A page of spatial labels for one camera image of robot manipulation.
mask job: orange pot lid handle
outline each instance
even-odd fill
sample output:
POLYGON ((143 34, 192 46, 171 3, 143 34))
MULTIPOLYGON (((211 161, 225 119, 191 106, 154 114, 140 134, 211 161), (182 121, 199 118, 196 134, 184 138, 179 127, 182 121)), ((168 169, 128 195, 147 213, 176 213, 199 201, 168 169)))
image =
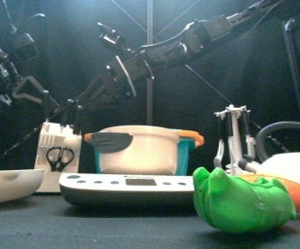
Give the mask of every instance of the orange pot lid handle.
POLYGON ((204 144, 204 138, 202 135, 199 135, 199 133, 196 131, 192 130, 186 130, 186 129, 178 129, 176 134, 179 137, 186 137, 186 138, 191 138, 195 141, 195 147, 199 147, 204 144))
POLYGON ((82 137, 83 141, 88 143, 91 141, 91 136, 92 136, 92 133, 86 133, 82 137))

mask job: white container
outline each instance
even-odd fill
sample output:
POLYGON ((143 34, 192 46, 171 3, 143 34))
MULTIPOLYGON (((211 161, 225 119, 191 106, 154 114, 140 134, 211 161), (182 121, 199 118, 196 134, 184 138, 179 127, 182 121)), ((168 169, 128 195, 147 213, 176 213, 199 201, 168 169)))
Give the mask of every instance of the white container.
POLYGON ((300 183, 300 152, 273 155, 259 165, 257 173, 277 175, 300 183))
POLYGON ((99 153, 99 168, 104 174, 174 175, 176 169, 178 134, 150 125, 122 125, 100 132, 124 132, 132 136, 126 149, 99 153))
MULTIPOLYGON (((36 190, 39 193, 59 193, 60 185, 59 178, 62 173, 78 173, 78 162, 80 152, 82 136, 74 134, 74 130, 67 125, 62 127, 57 123, 44 122, 40 129, 36 157, 35 157, 35 169, 43 169, 43 181, 40 188, 36 190), (51 165, 45 158, 45 154, 52 147, 68 147, 75 153, 75 157, 63 172, 51 171, 51 165)), ((63 156, 63 161, 68 161, 71 154, 63 156)), ((49 154, 51 160, 57 158, 57 150, 49 154)))

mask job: display screen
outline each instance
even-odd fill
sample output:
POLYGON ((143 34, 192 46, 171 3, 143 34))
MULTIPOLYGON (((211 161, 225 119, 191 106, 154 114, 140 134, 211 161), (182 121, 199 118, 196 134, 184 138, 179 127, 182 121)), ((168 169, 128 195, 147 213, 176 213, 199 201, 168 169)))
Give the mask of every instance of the display screen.
POLYGON ((156 186, 154 179, 124 179, 124 183, 132 186, 156 186))

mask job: knife block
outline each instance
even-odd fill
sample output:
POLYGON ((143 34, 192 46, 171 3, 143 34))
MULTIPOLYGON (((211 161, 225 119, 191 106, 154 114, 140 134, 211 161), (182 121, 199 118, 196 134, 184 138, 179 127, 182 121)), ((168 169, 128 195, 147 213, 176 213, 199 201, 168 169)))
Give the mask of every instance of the knife block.
MULTIPOLYGON (((36 158, 35 158, 35 169, 44 169, 43 181, 37 193, 59 193, 59 178, 62 173, 78 173, 78 162, 79 162, 79 151, 80 151, 80 135, 74 134, 74 130, 70 126, 60 126, 56 123, 43 123, 39 140, 37 140, 37 149, 36 149, 36 158), (47 151, 51 147, 60 146, 67 147, 74 150, 75 157, 71 163, 66 166, 62 172, 51 171, 51 165, 45 158, 47 151)), ((57 157, 53 153, 49 154, 51 160, 55 160, 57 157)))

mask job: white bowl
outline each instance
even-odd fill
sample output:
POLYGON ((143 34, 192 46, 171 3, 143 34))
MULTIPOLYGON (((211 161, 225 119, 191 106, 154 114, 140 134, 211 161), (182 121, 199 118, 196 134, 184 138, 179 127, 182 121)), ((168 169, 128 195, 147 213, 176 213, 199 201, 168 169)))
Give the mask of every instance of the white bowl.
POLYGON ((0 171, 0 202, 29 196, 40 187, 43 169, 0 171))

